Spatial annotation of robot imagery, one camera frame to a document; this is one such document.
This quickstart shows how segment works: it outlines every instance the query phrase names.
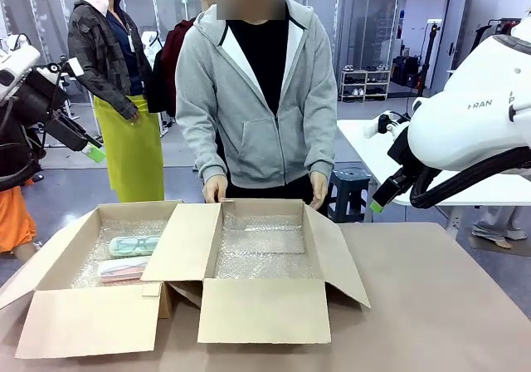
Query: man's right hand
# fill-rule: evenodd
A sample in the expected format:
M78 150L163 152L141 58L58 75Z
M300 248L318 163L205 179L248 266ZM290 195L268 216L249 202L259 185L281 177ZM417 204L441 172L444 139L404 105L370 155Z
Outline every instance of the man's right hand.
M211 177L202 189L202 194L207 203L221 202L225 198L228 184L227 177L224 175Z

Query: yellow-green apron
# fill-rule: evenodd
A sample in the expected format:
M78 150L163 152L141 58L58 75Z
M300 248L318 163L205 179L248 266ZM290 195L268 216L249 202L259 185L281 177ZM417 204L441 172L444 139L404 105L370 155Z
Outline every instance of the yellow-green apron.
M110 187L120 202L164 200L163 150L158 117L148 113L142 95L128 96L139 108L136 123L94 97L94 109L107 154Z

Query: hand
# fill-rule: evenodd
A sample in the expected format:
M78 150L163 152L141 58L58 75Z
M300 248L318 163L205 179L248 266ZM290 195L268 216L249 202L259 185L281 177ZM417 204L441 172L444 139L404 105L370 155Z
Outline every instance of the hand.
M315 210L318 210L323 205L324 198L326 198L326 194L329 191L327 179L323 173L320 173L319 171L312 171L309 175L309 180L311 181L312 188L314 189L314 199L309 206Z
M131 123L136 123L140 119L140 112L136 111L134 112L134 115L132 118L129 119Z
M228 184L227 177L224 175L214 175L211 177L202 189L202 194L207 203L221 202L225 199Z

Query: gray hoodie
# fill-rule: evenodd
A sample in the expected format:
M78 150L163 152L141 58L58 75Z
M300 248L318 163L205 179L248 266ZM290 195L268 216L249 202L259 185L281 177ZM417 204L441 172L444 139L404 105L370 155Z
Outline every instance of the gray hoodie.
M258 80L217 8L201 13L179 54L177 122L192 148L199 176L226 174L242 188L285 185L334 166L337 87L329 39L311 7L286 0L288 46L280 105L273 115Z

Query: orange clothing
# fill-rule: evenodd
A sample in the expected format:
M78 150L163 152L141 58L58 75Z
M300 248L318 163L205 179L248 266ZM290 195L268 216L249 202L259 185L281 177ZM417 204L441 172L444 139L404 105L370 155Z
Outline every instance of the orange clothing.
M20 187L0 192L0 252L31 242L37 235L35 222L26 210Z

